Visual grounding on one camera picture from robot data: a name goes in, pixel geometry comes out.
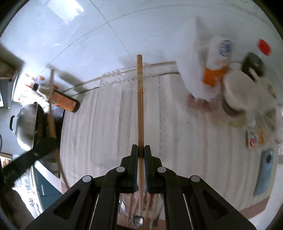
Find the silver rivet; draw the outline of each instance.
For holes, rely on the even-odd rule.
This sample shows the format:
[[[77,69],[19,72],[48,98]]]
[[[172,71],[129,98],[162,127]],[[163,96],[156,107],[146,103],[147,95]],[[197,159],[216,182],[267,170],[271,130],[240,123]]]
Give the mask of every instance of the silver rivet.
[[[157,169],[157,171],[160,172],[160,173],[164,173],[164,172],[166,172],[166,169],[164,167],[159,167]]]
[[[90,182],[91,181],[91,177],[90,176],[84,176],[83,177],[83,182]]]
[[[116,171],[119,172],[119,173],[120,173],[120,172],[122,173],[122,172],[125,171],[125,168],[122,167],[122,166],[120,166],[120,167],[116,168]]]
[[[199,181],[200,181],[200,177],[194,175],[194,176],[191,177],[191,180],[192,180],[193,182],[199,182]]]

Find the pot handle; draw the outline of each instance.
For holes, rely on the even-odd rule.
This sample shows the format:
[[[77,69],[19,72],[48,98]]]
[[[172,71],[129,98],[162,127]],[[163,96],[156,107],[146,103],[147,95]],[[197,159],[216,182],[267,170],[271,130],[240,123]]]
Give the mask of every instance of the pot handle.
[[[13,124],[13,119],[14,119],[15,115],[11,116],[11,119],[10,119],[10,130],[15,132],[13,129],[12,129],[12,124]]]

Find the triangular cutout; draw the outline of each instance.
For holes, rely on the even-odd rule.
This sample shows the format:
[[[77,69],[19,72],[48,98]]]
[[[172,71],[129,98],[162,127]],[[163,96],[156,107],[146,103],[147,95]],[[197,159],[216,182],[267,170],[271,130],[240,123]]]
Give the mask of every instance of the triangular cutout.
[[[202,194],[213,219],[217,220],[228,214],[228,210],[223,207],[208,191],[203,190]]]
[[[75,207],[77,199],[79,198],[80,190],[76,190],[68,199],[64,201],[60,206],[58,206],[53,213],[56,216],[68,220],[72,214],[72,211]]]

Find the chopstick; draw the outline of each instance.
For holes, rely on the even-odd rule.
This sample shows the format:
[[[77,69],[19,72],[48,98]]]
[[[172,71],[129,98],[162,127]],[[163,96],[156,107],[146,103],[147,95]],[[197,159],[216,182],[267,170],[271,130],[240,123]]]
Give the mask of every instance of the chopstick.
[[[49,115],[48,115],[48,129],[49,129],[49,135],[55,139],[57,139],[57,135],[56,135],[56,128],[55,128],[55,121],[54,121],[54,118],[53,118],[53,111],[52,111],[52,106],[51,106],[51,97],[53,95],[53,79],[54,79],[54,72],[55,70],[52,69],[51,70],[51,75],[50,75],[50,84],[49,84],[49,92],[48,92],[48,102],[49,102]],[[66,179],[66,176],[65,176],[65,173],[63,171],[63,168],[62,168],[62,164],[61,164],[61,161],[60,161],[60,152],[59,152],[59,149],[56,148],[53,152],[54,154],[54,157],[55,157],[55,161],[58,165],[58,169],[59,169],[59,172],[61,173],[62,175],[62,178],[63,178],[63,182],[65,183],[67,189],[69,189],[69,184],[67,182],[67,179]]]
[[[143,120],[143,69],[142,55],[137,55],[137,82],[138,82],[138,178],[139,178],[139,214],[143,215],[144,191],[144,120]]]

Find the metal pot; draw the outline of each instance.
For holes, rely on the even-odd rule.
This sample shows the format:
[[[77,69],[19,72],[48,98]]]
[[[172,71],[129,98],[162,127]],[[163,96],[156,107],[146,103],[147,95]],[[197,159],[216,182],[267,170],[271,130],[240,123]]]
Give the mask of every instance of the metal pot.
[[[31,150],[46,136],[44,111],[37,102],[21,108],[15,131],[12,129],[14,118],[10,119],[10,130],[15,132],[19,146],[25,151]]]

